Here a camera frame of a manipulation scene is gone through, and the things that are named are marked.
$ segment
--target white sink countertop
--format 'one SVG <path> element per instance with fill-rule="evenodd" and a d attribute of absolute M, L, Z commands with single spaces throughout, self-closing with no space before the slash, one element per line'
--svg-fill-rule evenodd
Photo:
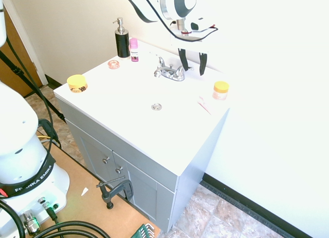
<path fill-rule="evenodd" d="M 177 69 L 178 56 L 138 41 L 139 62 L 121 60 L 118 69 L 109 69 L 108 61 L 86 72 L 88 88 L 72 93 L 67 84 L 57 88 L 55 96 L 116 136 L 138 149 L 169 171 L 181 175 L 229 108 L 225 101 L 212 98 L 216 81 L 226 76 L 206 68 L 199 75 L 199 64 L 185 72 L 178 82 L 154 77 L 160 55 Z M 198 97 L 211 105 L 212 115 L 197 103 Z M 154 111 L 151 105 L 160 103 Z"/>

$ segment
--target pink lid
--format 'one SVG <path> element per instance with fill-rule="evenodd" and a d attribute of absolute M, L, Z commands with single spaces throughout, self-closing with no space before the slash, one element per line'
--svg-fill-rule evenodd
<path fill-rule="evenodd" d="M 130 43 L 130 49 L 137 49 L 138 48 L 138 42 L 136 38 L 132 38 L 129 40 Z"/>
<path fill-rule="evenodd" d="M 111 60 L 107 64 L 110 69 L 117 69 L 120 67 L 120 63 L 116 60 Z"/>

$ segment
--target beige tile floor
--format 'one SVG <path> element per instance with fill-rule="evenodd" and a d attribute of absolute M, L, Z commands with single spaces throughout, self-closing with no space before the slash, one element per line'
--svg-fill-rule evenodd
<path fill-rule="evenodd" d="M 41 90 L 44 96 L 59 109 L 52 89 L 45 86 Z M 26 100 L 35 110 L 39 119 L 49 119 L 43 101 L 36 94 L 29 96 Z M 52 112 L 52 117 L 62 149 L 85 166 L 68 126 L 54 112 Z M 280 237 L 282 236 L 201 185 L 198 186 L 174 227 L 167 234 L 162 232 L 159 236 L 159 238 Z"/>

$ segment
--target door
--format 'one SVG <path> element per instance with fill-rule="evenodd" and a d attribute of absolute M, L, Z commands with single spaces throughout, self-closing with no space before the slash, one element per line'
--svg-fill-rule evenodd
<path fill-rule="evenodd" d="M 113 152 L 119 176 L 125 175 L 133 184 L 134 197 L 131 202 L 143 211 L 160 229 L 168 231 L 175 194 L 150 178 L 144 172 Z"/>
<path fill-rule="evenodd" d="M 70 121 L 66 120 L 66 122 L 87 164 L 87 168 L 104 182 L 118 178 L 112 150 Z M 118 183 L 119 181 L 115 181 L 109 185 L 113 188 Z"/>
<path fill-rule="evenodd" d="M 6 21 L 6 30 L 7 36 L 10 39 L 12 47 L 16 51 L 17 55 L 20 57 L 21 61 L 33 77 L 36 84 L 40 87 L 42 86 L 41 80 L 36 72 L 35 66 L 32 63 L 23 42 L 17 33 L 13 22 L 11 21 L 7 10 L 5 8 L 5 21 Z M 0 48 L 0 50 L 20 69 L 23 70 L 22 66 L 19 64 L 18 60 L 11 52 L 8 43 L 6 42 L 4 46 Z M 0 81 L 8 85 L 10 88 L 14 89 L 16 92 L 21 94 L 23 97 L 32 92 L 31 88 L 28 87 L 23 80 L 20 79 L 16 74 L 14 74 L 10 68 L 0 60 Z"/>

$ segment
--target cabinet knob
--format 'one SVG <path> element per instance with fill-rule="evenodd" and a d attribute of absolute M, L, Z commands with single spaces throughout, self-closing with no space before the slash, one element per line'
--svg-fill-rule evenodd
<path fill-rule="evenodd" d="M 109 160 L 110 160 L 109 157 L 107 157 L 107 159 L 105 159 L 105 158 L 102 159 L 102 161 L 103 161 L 104 164 L 107 164 L 107 161 L 109 161 Z"/>
<path fill-rule="evenodd" d="M 120 175 L 121 174 L 121 170 L 123 170 L 123 167 L 120 167 L 119 169 L 115 169 L 115 172 L 117 172 Z"/>

